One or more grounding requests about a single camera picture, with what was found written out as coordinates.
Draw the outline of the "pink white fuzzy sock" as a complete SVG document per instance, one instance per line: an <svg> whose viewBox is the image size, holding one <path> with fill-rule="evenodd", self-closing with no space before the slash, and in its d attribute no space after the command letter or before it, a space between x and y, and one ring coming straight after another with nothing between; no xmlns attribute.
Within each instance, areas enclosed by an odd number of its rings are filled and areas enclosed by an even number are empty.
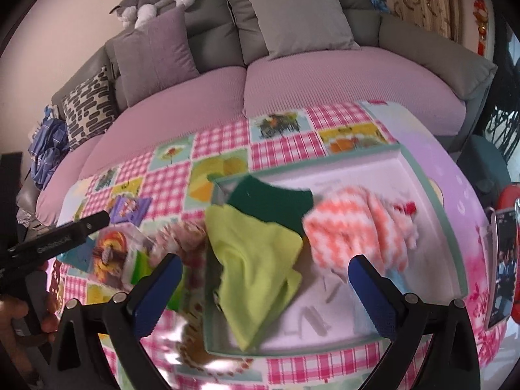
<svg viewBox="0 0 520 390"><path fill-rule="evenodd" d="M382 275L405 271L419 232L416 215L395 210L395 202L402 201L361 186L347 186L324 198L302 221L314 262L344 274L351 258L362 254Z"/></svg>

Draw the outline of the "blue clothing pile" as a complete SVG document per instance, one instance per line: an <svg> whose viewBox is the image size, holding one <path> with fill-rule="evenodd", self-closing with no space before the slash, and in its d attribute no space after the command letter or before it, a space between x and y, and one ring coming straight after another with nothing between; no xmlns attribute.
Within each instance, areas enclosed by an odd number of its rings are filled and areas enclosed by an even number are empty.
<svg viewBox="0 0 520 390"><path fill-rule="evenodd" d="M58 107L47 105L28 148L30 176L39 190L45 189L69 149L67 125L59 118Z"/></svg>

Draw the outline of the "smartphone on stand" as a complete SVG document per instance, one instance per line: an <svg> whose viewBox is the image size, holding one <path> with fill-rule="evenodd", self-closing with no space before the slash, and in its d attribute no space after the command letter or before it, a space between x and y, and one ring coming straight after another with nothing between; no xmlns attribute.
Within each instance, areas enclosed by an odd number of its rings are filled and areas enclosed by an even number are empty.
<svg viewBox="0 0 520 390"><path fill-rule="evenodd" d="M489 329L509 319L513 311L518 267L518 226L514 208L491 211L487 313Z"/></svg>

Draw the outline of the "clear box with orange print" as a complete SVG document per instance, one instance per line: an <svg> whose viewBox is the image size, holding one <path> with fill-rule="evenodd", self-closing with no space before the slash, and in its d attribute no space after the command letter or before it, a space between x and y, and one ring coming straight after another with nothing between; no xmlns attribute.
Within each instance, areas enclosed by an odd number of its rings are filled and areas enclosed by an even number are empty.
<svg viewBox="0 0 520 390"><path fill-rule="evenodd" d="M135 252L142 251L149 256L152 246L153 242L132 224L104 228L95 241L89 275L97 283L129 291L134 286L130 284L130 277Z"/></svg>

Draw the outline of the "right grey cushion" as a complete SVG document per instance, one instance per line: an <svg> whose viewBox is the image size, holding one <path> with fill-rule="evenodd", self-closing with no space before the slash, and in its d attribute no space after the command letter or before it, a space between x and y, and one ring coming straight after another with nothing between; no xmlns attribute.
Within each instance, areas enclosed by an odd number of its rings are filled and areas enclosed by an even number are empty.
<svg viewBox="0 0 520 390"><path fill-rule="evenodd" d="M270 59L358 49L339 0L249 0Z"/></svg>

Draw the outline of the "teal chair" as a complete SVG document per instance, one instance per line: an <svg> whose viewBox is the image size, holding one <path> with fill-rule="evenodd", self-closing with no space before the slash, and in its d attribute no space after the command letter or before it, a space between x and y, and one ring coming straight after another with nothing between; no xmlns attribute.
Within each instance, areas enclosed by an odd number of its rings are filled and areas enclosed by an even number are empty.
<svg viewBox="0 0 520 390"><path fill-rule="evenodd" d="M482 206L494 206L500 193L511 183L506 161L484 137L471 135L457 165L472 185Z"/></svg>

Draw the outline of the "beige patterned scrunchie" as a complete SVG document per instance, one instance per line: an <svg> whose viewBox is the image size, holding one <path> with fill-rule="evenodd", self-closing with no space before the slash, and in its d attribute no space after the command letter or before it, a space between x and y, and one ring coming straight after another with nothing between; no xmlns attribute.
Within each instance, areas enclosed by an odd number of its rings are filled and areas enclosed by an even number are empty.
<svg viewBox="0 0 520 390"><path fill-rule="evenodd" d="M206 240L206 231L198 222L179 221L164 225L157 231L149 254L152 267L157 267L168 254L183 259Z"/></svg>

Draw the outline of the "grey white plush toy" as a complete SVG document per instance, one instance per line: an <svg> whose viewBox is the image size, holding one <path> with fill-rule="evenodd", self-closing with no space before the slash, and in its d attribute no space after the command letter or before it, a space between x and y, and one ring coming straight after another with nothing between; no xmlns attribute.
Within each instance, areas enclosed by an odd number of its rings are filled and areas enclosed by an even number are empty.
<svg viewBox="0 0 520 390"><path fill-rule="evenodd" d="M182 5L190 8L196 0L122 0L109 12L123 24L124 28L139 28L155 19L165 8Z"/></svg>

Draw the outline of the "purple snack pouch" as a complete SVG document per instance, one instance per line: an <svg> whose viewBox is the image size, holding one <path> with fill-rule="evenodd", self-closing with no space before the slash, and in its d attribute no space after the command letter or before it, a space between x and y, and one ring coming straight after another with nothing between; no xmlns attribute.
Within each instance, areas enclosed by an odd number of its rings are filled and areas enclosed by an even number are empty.
<svg viewBox="0 0 520 390"><path fill-rule="evenodd" d="M151 197L118 195L110 211L110 223L130 223L139 227L151 206Z"/></svg>

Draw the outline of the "grey cushion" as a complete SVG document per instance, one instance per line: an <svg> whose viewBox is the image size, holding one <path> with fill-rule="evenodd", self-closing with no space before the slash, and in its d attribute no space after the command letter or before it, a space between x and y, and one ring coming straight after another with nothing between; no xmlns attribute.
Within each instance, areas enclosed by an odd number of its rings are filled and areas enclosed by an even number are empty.
<svg viewBox="0 0 520 390"><path fill-rule="evenodd" d="M339 0L249 0L270 59L358 49Z"/></svg>
<svg viewBox="0 0 520 390"><path fill-rule="evenodd" d="M182 5L114 39L128 106L199 76L188 43Z"/></svg>

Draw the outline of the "red white pipe cleaner toy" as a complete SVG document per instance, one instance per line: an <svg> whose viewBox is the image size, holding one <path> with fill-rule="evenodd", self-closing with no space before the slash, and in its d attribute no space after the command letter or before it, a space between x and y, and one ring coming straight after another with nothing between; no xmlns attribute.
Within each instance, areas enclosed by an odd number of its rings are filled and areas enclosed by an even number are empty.
<svg viewBox="0 0 520 390"><path fill-rule="evenodd" d="M404 213L406 216L415 216L417 207L414 201L395 202L394 209Z"/></svg>

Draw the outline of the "left grey cushion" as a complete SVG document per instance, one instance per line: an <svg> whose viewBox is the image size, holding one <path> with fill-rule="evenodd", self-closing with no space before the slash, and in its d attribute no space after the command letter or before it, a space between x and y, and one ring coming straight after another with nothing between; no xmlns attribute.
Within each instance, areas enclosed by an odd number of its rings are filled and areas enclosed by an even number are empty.
<svg viewBox="0 0 520 390"><path fill-rule="evenodd" d="M182 5L114 39L128 106L199 76L188 43Z"/></svg>

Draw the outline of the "red round stool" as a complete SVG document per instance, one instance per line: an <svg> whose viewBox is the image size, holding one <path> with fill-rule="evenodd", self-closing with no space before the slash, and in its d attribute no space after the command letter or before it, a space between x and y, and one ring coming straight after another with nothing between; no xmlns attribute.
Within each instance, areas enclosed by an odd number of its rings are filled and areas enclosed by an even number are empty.
<svg viewBox="0 0 520 390"><path fill-rule="evenodd" d="M500 193L495 207L498 210L508 210L515 207L515 202L520 198L520 184L511 183Z"/></svg>

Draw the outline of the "teal shallow tray box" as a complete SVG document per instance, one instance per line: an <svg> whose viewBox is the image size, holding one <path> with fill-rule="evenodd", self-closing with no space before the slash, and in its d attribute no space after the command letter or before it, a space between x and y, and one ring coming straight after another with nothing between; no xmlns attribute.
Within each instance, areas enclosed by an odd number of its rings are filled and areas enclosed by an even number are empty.
<svg viewBox="0 0 520 390"><path fill-rule="evenodd" d="M427 303L468 292L446 213L402 144L221 178L206 216L209 353L283 358L376 340L349 283L358 254Z"/></svg>

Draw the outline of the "grey sofa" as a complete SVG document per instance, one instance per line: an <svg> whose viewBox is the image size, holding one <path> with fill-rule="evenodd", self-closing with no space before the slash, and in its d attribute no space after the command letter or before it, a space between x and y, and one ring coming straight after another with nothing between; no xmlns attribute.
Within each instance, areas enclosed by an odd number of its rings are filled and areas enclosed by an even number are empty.
<svg viewBox="0 0 520 390"><path fill-rule="evenodd" d="M77 88L93 111L93 134L59 162L45 189L22 177L16 203L30 222L56 224L67 191L148 147L289 109L357 100L407 108L448 151L472 133L496 65L437 33L375 9L370 0L338 0L354 49L327 49L270 59L249 0L197 0L186 15L198 76L130 104L113 43L104 40L75 63L52 96L51 110Z"/></svg>

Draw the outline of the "pink checkered tablecloth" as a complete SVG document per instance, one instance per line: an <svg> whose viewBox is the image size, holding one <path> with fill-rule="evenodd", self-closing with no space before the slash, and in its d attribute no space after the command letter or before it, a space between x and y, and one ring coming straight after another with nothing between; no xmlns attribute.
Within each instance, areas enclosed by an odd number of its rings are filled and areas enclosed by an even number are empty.
<svg viewBox="0 0 520 390"><path fill-rule="evenodd" d="M423 300L463 298L479 362L490 326L488 222L455 161L406 108L362 101L264 115L142 150L71 185L66 223L150 200L142 233L182 221L224 237L185 265L181 304L143 344L173 389L331 386L384 350L341 281L354 254Z"/></svg>

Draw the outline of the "green yellow sponge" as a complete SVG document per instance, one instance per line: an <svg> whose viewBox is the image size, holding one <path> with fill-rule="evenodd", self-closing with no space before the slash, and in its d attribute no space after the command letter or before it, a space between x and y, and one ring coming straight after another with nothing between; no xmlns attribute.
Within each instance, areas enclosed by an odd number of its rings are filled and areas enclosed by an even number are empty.
<svg viewBox="0 0 520 390"><path fill-rule="evenodd" d="M302 221L313 209L314 199L308 189L275 187L248 175L228 196L227 204L245 215L276 223L304 236Z"/></svg>

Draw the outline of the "green tissue pack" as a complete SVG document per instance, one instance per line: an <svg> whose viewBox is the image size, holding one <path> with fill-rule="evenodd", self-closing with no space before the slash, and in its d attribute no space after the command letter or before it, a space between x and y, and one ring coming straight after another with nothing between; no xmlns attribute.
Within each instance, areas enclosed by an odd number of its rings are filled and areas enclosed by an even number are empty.
<svg viewBox="0 0 520 390"><path fill-rule="evenodd" d="M136 251L135 252L135 263L133 267L133 271L131 273L130 277L130 284L135 285L138 283L140 279L143 277L149 276L153 270L154 267L150 264L150 257L142 251ZM174 293L170 297L168 303L167 303L167 309L170 311L178 312L181 307L182 302L182 292L184 291L184 282L185 282L185 276L186 276L186 270L181 264L181 278L179 283L177 284Z"/></svg>

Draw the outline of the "teal plastic container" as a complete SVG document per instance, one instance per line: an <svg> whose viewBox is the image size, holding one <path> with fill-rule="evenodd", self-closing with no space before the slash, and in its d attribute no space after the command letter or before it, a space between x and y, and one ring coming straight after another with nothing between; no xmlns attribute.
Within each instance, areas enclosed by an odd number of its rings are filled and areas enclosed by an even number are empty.
<svg viewBox="0 0 520 390"><path fill-rule="evenodd" d="M92 267L94 247L95 240L87 237L85 243L78 247L74 247L65 253L61 253L57 256L57 260L69 265L70 267L88 273Z"/></svg>

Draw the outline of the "black white patterned cushion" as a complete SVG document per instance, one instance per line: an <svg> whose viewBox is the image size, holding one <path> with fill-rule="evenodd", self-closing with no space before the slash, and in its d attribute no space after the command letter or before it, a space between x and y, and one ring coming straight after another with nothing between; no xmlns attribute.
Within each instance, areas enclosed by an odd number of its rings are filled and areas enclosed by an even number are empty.
<svg viewBox="0 0 520 390"><path fill-rule="evenodd" d="M70 151L103 135L118 114L107 66L70 91L62 105Z"/></svg>

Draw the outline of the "yellow green cloth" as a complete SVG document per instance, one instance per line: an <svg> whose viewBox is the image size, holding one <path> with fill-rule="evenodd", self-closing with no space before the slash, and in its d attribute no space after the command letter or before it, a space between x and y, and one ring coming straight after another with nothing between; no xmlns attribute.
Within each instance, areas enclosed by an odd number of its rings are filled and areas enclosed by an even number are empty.
<svg viewBox="0 0 520 390"><path fill-rule="evenodd" d="M238 348L245 352L259 343L265 328L298 292L302 276L294 265L303 240L296 231L228 204L207 208L204 222L222 268L214 299Z"/></svg>

